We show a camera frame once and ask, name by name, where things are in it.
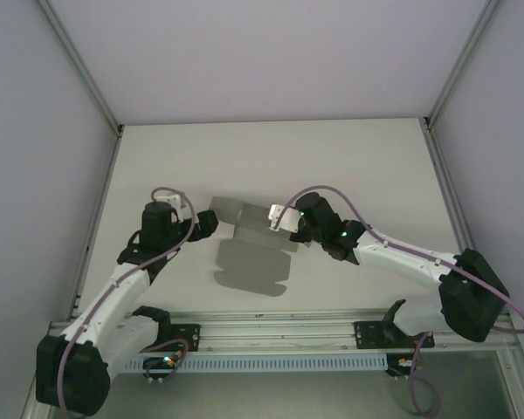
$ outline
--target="gray fabric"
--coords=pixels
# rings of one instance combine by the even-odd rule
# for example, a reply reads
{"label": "gray fabric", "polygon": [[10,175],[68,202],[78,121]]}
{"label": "gray fabric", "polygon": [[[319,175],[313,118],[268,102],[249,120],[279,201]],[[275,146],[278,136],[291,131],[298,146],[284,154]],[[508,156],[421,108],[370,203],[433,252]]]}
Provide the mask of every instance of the gray fabric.
{"label": "gray fabric", "polygon": [[215,273],[222,286],[277,297],[286,291],[278,282],[289,278],[291,256],[284,251],[234,238],[221,241]]}

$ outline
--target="pink cable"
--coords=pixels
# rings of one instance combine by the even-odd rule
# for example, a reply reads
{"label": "pink cable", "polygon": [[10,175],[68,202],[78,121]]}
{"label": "pink cable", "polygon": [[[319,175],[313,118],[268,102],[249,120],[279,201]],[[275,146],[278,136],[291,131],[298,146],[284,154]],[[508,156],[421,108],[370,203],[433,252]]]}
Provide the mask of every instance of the pink cable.
{"label": "pink cable", "polygon": [[[287,208],[292,208],[293,203],[295,201],[297,201],[299,198],[301,198],[303,195],[305,195],[307,192],[311,192],[311,191],[317,190],[317,189],[330,190],[330,191],[334,192],[336,195],[338,195],[341,199],[343,199],[343,201],[349,206],[351,211],[354,213],[354,215],[357,218],[357,220],[359,220],[359,222],[362,224],[364,229],[366,231],[368,231],[369,234],[374,239],[376,239],[378,242],[380,242],[380,243],[382,243],[384,245],[388,245],[389,247],[391,247],[393,249],[409,253],[409,254],[411,254],[413,256],[417,256],[419,258],[423,258],[423,259],[429,260],[431,262],[437,262],[438,258],[434,257],[434,256],[432,256],[430,254],[423,253],[421,251],[416,251],[414,249],[411,249],[409,247],[403,246],[401,244],[395,244],[395,243],[391,243],[391,242],[388,242],[386,244],[385,243],[386,240],[384,238],[380,237],[378,235],[378,233],[376,233],[376,231],[374,231],[371,228],[371,226],[365,222],[364,218],[359,213],[359,211],[354,206],[354,204],[349,200],[349,198],[343,192],[341,192],[337,188],[334,188],[333,186],[328,186],[328,185],[309,186],[308,188],[304,188],[302,191],[300,191],[297,194],[295,194],[295,196],[292,197],[289,201],[287,201],[287,203],[284,205],[284,210],[281,211],[281,213],[279,214],[278,220],[276,221],[275,228],[276,229],[278,228],[279,223],[281,223],[281,219],[285,215]],[[440,259],[440,264],[442,266],[445,266],[445,267],[447,267],[447,268],[449,268],[449,269],[459,273],[464,278],[472,281],[473,283],[475,283],[475,284],[485,288],[486,290],[488,290],[492,294],[496,295],[497,297],[502,299],[506,304],[508,304],[513,310],[515,310],[522,317],[522,319],[524,320],[524,310],[520,306],[518,306],[516,303],[514,303],[508,296],[506,296],[505,294],[503,294],[502,292],[500,292],[499,290],[497,290],[493,286],[489,285],[487,282],[483,281],[482,279],[476,277],[475,275],[472,275],[471,273],[469,273],[467,271],[464,271],[462,268],[456,266],[455,264],[451,264],[450,262],[447,262],[447,261],[445,261],[443,259]],[[498,332],[503,332],[503,333],[524,334],[524,328],[523,329],[511,329],[511,328],[494,326],[493,330],[498,331]],[[416,370],[415,366],[416,366],[416,363],[417,363],[417,358],[420,356],[421,346],[426,341],[427,335],[428,335],[428,333],[424,333],[423,334],[423,336],[421,337],[421,339],[419,340],[419,342],[416,345],[415,352],[413,353],[413,359],[411,361],[411,367],[410,367],[410,394],[411,394],[411,401],[413,402],[413,405],[416,408],[416,410],[419,413],[419,415],[424,416],[424,417],[435,417],[436,415],[438,415],[438,412],[440,411],[440,407],[441,407],[440,393],[438,392],[437,388],[432,383],[432,381],[429,381],[428,379],[426,379],[424,377],[416,376],[416,374],[415,374],[415,370]],[[430,384],[433,387],[433,390],[438,395],[437,405],[436,405],[435,409],[432,410],[432,412],[430,412],[430,413],[427,413],[424,410],[422,410],[421,407],[419,406],[419,404],[417,403],[417,396],[416,396],[416,392],[415,392],[415,388],[414,388],[415,380],[420,380],[420,381],[427,382],[428,384]]]}
{"label": "pink cable", "polygon": [[152,199],[152,201],[155,201],[155,194],[157,192],[162,191],[162,190],[165,190],[165,191],[171,192],[173,194],[179,195],[186,202],[186,204],[189,206],[189,208],[190,208],[190,221],[191,221],[190,222],[190,228],[187,231],[186,235],[184,236],[183,240],[181,240],[178,244],[173,246],[171,249],[169,249],[168,251],[165,251],[164,253],[162,253],[159,256],[156,256],[154,258],[151,258],[150,260],[147,260],[143,264],[137,265],[135,268],[132,268],[130,271],[128,271],[125,274],[121,275],[120,278],[118,278],[116,281],[114,281],[114,284],[109,286],[107,288],[107,290],[103,293],[103,295],[101,295],[101,297],[97,300],[97,303],[95,303],[95,305],[93,306],[93,308],[91,309],[89,314],[86,316],[86,318],[82,322],[81,326],[78,328],[76,333],[73,335],[73,337],[68,342],[68,345],[66,346],[64,352],[62,353],[62,357],[60,358],[59,373],[58,373],[57,379],[56,379],[56,388],[57,388],[57,397],[59,399],[60,409],[62,410],[63,413],[65,413],[67,416],[71,417],[72,419],[81,419],[81,418],[83,418],[85,416],[73,416],[68,411],[68,407],[66,406],[66,399],[64,397],[64,372],[65,372],[65,369],[66,369],[66,363],[68,362],[68,355],[70,355],[70,352],[72,351],[74,345],[78,341],[78,339],[81,336],[81,334],[86,330],[86,326],[89,325],[89,323],[91,322],[91,319],[93,318],[95,313],[97,313],[97,311],[100,309],[101,305],[107,300],[108,296],[113,292],[113,290],[117,287],[117,285],[120,285],[128,277],[130,277],[131,275],[135,274],[139,270],[147,268],[148,266],[150,266],[151,264],[157,262],[158,260],[161,260],[161,259],[167,257],[173,251],[179,250],[181,248],[181,246],[188,241],[188,239],[192,235],[192,231],[194,230],[194,225],[196,223],[196,212],[194,210],[194,206],[192,205],[192,202],[190,201],[190,199],[183,192],[181,192],[179,190],[168,188],[168,187],[165,187],[165,186],[161,186],[160,188],[155,188],[154,190],[151,191],[151,199]]}

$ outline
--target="white table surface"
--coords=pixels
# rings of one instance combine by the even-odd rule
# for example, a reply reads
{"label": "white table surface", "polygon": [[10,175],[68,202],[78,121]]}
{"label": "white table surface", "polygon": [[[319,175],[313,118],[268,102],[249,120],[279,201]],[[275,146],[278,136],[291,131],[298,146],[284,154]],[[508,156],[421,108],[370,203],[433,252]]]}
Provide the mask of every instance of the white table surface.
{"label": "white table surface", "polygon": [[[140,228],[149,192],[183,190],[197,210],[213,196],[270,206],[312,184],[346,193],[375,228],[432,250],[457,252],[418,119],[310,120],[126,127],[93,247],[79,310],[108,281],[116,258]],[[345,204],[322,193],[344,218]],[[338,262],[318,245],[292,253],[284,295],[218,285],[219,240],[233,226],[186,244],[135,306],[171,312],[271,312],[389,307],[428,292],[386,271]]]}

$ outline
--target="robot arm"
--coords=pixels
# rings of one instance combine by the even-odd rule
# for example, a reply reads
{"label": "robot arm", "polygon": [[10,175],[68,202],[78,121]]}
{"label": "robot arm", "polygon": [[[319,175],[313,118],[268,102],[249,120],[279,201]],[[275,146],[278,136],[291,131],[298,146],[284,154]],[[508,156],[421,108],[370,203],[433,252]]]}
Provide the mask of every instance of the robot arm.
{"label": "robot arm", "polygon": [[[123,327],[119,327],[137,298],[168,263],[167,257],[162,255],[187,237],[193,223],[191,219],[182,220],[179,196],[170,196],[166,201],[156,200],[146,205],[141,216],[141,230],[131,236],[117,259],[113,275],[86,311],[59,337],[47,335],[39,343],[36,373],[39,402],[59,406],[60,360],[73,340],[72,350],[62,367],[65,405],[71,411],[91,416],[100,409],[111,381],[131,356],[145,347],[177,337],[178,327],[171,325],[169,313],[153,307],[140,307]],[[209,237],[217,228],[213,211],[200,212],[197,220],[189,242]],[[136,266],[152,258],[158,260],[136,270]]]}
{"label": "robot arm", "polygon": [[[283,211],[283,206],[272,206],[268,217],[271,229],[276,230]],[[477,251],[466,249],[460,255],[428,251],[374,229],[371,233],[358,221],[341,220],[328,201],[314,192],[302,196],[294,208],[286,209],[278,228],[290,231],[294,242],[319,243],[334,259],[385,269],[431,290],[424,298],[399,300],[389,309],[383,320],[383,338],[390,344],[448,328],[468,340],[486,339],[505,303],[441,261],[470,272],[508,296]]]}

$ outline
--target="white wall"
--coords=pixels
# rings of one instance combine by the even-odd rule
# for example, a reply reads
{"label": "white wall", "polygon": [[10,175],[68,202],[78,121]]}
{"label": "white wall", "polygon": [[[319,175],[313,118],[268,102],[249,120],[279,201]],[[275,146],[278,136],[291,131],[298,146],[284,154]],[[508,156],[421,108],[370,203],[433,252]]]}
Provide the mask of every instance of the white wall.
{"label": "white wall", "polygon": [[0,419],[68,291],[114,137],[28,0],[0,0]]}
{"label": "white wall", "polygon": [[502,5],[436,130],[472,239],[524,306],[524,0]]}
{"label": "white wall", "polygon": [[52,0],[126,125],[425,116],[486,0]]}

